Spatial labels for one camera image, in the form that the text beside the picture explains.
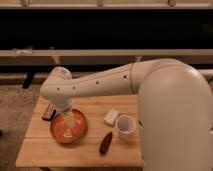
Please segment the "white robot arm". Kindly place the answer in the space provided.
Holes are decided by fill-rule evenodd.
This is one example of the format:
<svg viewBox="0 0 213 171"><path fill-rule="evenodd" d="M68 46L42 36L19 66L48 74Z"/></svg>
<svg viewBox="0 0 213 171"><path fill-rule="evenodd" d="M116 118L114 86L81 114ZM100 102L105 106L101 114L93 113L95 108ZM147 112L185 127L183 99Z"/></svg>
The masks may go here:
<svg viewBox="0 0 213 171"><path fill-rule="evenodd" d="M135 94L144 171L213 171L213 92L188 64L155 59L77 79L56 67L40 93L60 112L75 97Z"/></svg>

